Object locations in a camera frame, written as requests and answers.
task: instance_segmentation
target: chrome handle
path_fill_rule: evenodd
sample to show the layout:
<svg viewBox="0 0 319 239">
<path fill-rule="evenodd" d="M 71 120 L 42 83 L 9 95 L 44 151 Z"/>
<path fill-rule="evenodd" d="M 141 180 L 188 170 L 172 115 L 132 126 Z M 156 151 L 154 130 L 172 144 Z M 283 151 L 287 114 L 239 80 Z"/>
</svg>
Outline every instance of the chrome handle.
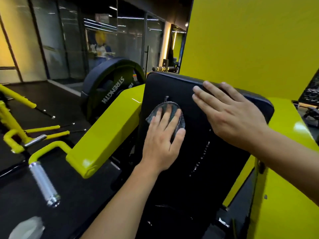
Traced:
<svg viewBox="0 0 319 239">
<path fill-rule="evenodd" d="M 47 205 L 50 207 L 57 207 L 60 204 L 61 197 L 42 168 L 41 163 L 39 161 L 33 162 L 29 165 L 29 169 L 37 182 Z"/>
<path fill-rule="evenodd" d="M 29 147 L 29 146 L 32 146 L 33 144 L 35 144 L 35 143 L 37 143 L 37 142 L 40 142 L 40 141 L 46 139 L 46 137 L 47 137 L 47 136 L 46 136 L 45 134 L 42 134 L 42 135 L 36 137 L 34 140 L 32 140 L 32 141 L 26 143 L 23 147 L 27 148 L 27 147 Z"/>
</svg>

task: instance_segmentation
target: black weight plate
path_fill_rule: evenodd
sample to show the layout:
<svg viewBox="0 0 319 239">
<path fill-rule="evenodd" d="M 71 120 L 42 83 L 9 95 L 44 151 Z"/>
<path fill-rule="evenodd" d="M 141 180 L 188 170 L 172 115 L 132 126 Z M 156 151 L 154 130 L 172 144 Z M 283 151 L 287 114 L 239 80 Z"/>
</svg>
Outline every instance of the black weight plate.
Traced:
<svg viewBox="0 0 319 239">
<path fill-rule="evenodd" d="M 93 68 L 83 82 L 81 109 L 93 124 L 125 89 L 145 83 L 139 64 L 126 58 L 114 58 Z"/>
</svg>

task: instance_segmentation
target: glass door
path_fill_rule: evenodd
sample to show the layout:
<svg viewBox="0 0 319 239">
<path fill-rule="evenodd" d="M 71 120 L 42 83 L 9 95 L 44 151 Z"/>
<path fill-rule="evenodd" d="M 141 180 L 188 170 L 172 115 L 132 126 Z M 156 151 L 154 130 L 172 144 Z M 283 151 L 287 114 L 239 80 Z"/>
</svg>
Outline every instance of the glass door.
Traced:
<svg viewBox="0 0 319 239">
<path fill-rule="evenodd" d="M 165 22 L 150 14 L 146 16 L 144 54 L 141 65 L 143 70 L 149 73 L 160 62 Z"/>
</svg>

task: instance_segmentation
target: forearm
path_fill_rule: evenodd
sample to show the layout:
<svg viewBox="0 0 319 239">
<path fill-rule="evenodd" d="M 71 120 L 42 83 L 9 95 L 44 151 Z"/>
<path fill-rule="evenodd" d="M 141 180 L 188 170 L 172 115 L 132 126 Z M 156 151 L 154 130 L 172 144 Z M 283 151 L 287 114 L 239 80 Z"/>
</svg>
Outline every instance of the forearm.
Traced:
<svg viewBox="0 0 319 239">
<path fill-rule="evenodd" d="M 319 205 L 319 154 L 268 129 L 253 142 L 251 154 Z"/>
<path fill-rule="evenodd" d="M 146 200 L 158 174 L 139 164 L 82 239 L 135 238 Z"/>
</svg>

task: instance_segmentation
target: left hand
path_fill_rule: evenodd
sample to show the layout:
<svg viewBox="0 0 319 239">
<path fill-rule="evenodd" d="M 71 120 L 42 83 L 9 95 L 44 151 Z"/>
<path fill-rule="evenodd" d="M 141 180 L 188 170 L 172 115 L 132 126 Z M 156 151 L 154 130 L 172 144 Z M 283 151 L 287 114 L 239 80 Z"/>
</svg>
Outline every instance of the left hand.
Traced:
<svg viewBox="0 0 319 239">
<path fill-rule="evenodd" d="M 146 169 L 150 169 L 156 174 L 168 169 L 176 160 L 186 133 L 184 128 L 180 128 L 174 141 L 170 143 L 181 115 L 181 109 L 176 111 L 175 116 L 168 123 L 171 112 L 172 106 L 170 104 L 167 105 L 162 119 L 162 109 L 160 108 L 157 111 L 156 116 L 152 118 L 144 142 L 143 157 L 140 164 L 145 165 Z"/>
</svg>

